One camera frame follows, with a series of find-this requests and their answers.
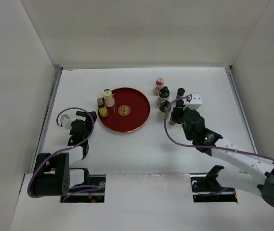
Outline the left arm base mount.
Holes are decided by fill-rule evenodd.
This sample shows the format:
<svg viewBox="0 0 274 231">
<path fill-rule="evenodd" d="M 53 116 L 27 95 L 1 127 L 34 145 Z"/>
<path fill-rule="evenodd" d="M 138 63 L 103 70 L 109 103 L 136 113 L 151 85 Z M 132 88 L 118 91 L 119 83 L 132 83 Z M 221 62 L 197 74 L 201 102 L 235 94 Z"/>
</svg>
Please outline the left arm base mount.
<svg viewBox="0 0 274 231">
<path fill-rule="evenodd" d="M 80 185 L 69 189 L 66 196 L 62 196 L 61 203 L 103 203 L 106 189 L 106 175 L 90 175 Z"/>
</svg>

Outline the cream cap spice jar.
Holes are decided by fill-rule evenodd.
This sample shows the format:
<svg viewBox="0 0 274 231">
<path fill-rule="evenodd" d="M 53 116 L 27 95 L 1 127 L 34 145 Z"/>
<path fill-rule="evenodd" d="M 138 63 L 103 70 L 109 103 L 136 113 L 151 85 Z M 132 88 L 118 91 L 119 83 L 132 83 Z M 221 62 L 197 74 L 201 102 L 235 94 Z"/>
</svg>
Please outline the cream cap spice jar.
<svg viewBox="0 0 274 231">
<path fill-rule="evenodd" d="M 103 98 L 106 107 L 113 107 L 115 105 L 115 98 L 113 97 L 112 91 L 110 89 L 105 89 L 103 91 Z"/>
</svg>

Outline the yellow label brown bottle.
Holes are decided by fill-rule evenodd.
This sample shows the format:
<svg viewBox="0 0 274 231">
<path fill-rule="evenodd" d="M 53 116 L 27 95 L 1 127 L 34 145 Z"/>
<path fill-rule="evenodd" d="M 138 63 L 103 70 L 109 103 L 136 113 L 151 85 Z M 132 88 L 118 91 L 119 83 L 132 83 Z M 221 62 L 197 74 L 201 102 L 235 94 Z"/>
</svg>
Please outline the yellow label brown bottle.
<svg viewBox="0 0 274 231">
<path fill-rule="evenodd" d="M 97 106 L 99 115 L 103 118 L 108 117 L 108 111 L 102 98 L 97 99 Z"/>
</svg>

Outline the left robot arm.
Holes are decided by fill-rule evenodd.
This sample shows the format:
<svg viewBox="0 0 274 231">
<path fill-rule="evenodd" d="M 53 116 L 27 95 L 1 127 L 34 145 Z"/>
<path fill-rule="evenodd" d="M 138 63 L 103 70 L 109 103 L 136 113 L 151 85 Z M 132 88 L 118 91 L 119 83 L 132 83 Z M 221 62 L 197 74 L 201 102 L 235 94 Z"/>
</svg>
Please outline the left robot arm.
<svg viewBox="0 0 274 231">
<path fill-rule="evenodd" d="M 70 166 L 85 159 L 89 151 L 89 138 L 97 120 L 96 112 L 75 108 L 76 115 L 83 119 L 71 119 L 62 111 L 56 119 L 57 125 L 69 130 L 67 147 L 54 153 L 37 155 L 34 172 L 27 187 L 31 198 L 44 196 L 65 196 L 70 189 L 87 191 L 91 186 L 89 173 L 85 168 Z"/>
</svg>

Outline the black grinder pepper jar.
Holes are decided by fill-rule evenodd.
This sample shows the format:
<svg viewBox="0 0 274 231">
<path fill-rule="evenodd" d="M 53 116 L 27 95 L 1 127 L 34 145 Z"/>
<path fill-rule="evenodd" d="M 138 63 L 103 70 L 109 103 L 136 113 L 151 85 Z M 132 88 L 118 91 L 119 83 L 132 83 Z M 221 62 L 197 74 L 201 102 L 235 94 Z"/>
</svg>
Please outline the black grinder pepper jar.
<svg viewBox="0 0 274 231">
<path fill-rule="evenodd" d="M 170 102 L 168 100 L 160 103 L 158 108 L 158 113 L 157 113 L 157 116 L 160 120 L 164 120 L 165 114 L 167 114 L 167 117 L 169 117 L 169 113 L 167 112 L 169 105 L 170 105 Z"/>
</svg>

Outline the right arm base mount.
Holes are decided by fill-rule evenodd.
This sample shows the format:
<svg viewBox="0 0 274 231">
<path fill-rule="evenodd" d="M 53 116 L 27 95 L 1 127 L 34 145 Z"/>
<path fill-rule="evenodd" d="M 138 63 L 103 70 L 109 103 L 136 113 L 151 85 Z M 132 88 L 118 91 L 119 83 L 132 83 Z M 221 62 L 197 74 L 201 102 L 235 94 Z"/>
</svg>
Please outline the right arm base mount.
<svg viewBox="0 0 274 231">
<path fill-rule="evenodd" d="M 190 181 L 195 203 L 237 203 L 234 188 L 221 187 L 219 183 L 207 179 L 206 174 L 191 174 Z"/>
</svg>

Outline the black grinder salt jar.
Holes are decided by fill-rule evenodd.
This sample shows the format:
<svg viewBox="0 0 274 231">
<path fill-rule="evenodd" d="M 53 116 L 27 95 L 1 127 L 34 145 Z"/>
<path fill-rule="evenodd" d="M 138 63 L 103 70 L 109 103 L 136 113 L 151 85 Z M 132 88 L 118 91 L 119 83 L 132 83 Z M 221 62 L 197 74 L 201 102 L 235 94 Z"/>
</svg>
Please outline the black grinder salt jar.
<svg viewBox="0 0 274 231">
<path fill-rule="evenodd" d="M 163 88 L 161 88 L 158 96 L 159 96 L 160 100 L 168 100 L 170 97 L 170 91 L 169 91 L 168 87 L 164 86 Z"/>
</svg>

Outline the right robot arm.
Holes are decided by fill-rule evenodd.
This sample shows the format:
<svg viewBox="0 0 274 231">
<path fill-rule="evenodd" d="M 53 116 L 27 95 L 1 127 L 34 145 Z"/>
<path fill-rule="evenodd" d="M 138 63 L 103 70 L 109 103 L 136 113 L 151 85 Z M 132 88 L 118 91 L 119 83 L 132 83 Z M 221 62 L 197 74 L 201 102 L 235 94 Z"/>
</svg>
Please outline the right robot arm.
<svg viewBox="0 0 274 231">
<path fill-rule="evenodd" d="M 210 157 L 223 160 L 239 171 L 228 171 L 215 165 L 205 176 L 204 185 L 211 193 L 236 188 L 261 197 L 274 207 L 274 160 L 237 149 L 222 135 L 206 128 L 205 120 L 196 110 L 175 106 L 171 121 L 180 124 L 192 147 Z"/>
</svg>

